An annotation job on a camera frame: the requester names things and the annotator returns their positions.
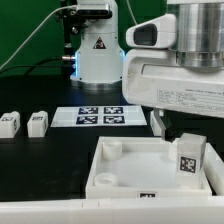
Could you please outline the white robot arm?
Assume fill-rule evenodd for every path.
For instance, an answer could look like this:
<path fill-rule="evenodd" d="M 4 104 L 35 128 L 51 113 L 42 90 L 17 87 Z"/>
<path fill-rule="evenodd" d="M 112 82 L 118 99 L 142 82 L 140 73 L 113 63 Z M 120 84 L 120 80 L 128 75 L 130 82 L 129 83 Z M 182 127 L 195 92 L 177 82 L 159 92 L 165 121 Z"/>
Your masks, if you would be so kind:
<path fill-rule="evenodd" d="M 87 19 L 71 80 L 87 89 L 120 84 L 130 104 L 224 118 L 224 0 L 167 0 L 166 13 L 130 27 L 118 44 L 114 0 L 78 0 Z"/>

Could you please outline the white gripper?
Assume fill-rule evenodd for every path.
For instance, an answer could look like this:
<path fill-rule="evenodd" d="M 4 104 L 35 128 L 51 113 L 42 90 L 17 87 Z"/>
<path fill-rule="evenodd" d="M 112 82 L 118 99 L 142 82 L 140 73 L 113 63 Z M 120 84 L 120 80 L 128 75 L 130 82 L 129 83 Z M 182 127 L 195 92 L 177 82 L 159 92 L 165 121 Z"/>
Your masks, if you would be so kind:
<path fill-rule="evenodd" d="M 158 108 L 162 135 L 157 137 L 168 142 L 175 132 L 165 110 L 224 118 L 224 68 L 182 67 L 173 51 L 130 50 L 122 91 L 128 103 Z"/>

